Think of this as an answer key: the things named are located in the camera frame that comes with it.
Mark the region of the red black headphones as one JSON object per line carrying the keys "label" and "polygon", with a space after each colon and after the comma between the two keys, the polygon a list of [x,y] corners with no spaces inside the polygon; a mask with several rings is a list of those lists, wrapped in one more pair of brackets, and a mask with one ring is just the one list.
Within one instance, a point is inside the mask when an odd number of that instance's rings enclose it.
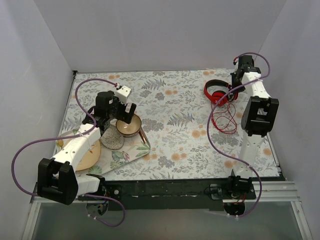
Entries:
{"label": "red black headphones", "polygon": [[228,85],[230,84],[223,80],[209,80],[204,85],[204,95],[214,105],[216,105],[218,101],[221,100],[218,104],[219,107],[223,106],[226,103],[231,103],[232,101],[228,101],[228,96],[224,97],[224,95],[228,92]]}

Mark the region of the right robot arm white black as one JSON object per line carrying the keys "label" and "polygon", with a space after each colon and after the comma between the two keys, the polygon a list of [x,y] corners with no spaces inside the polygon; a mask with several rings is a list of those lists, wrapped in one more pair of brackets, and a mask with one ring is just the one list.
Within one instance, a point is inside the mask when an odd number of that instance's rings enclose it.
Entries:
{"label": "right robot arm white black", "polygon": [[244,199],[253,192],[252,175],[258,148],[263,138],[273,129],[279,100],[272,98],[263,84],[269,76],[268,71],[262,75],[255,66],[253,52],[246,52],[233,60],[235,66],[231,75],[231,95],[235,97],[245,91],[248,102],[241,118],[243,138],[239,153],[239,161],[234,165],[226,186],[227,195],[232,199]]}

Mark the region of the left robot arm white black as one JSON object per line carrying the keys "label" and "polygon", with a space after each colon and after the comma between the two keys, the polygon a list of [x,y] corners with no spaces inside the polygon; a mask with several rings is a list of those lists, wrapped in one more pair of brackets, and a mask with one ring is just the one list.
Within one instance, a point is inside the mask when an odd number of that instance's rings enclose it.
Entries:
{"label": "left robot arm white black", "polygon": [[38,164],[37,194],[58,203],[70,205],[77,196],[90,194],[95,200],[106,196],[104,180],[95,174],[76,175],[76,169],[91,146],[110,127],[113,119],[131,123],[136,104],[126,110],[131,89],[123,86],[117,91],[99,92],[95,105],[86,111],[78,134],[52,158],[43,158]]}

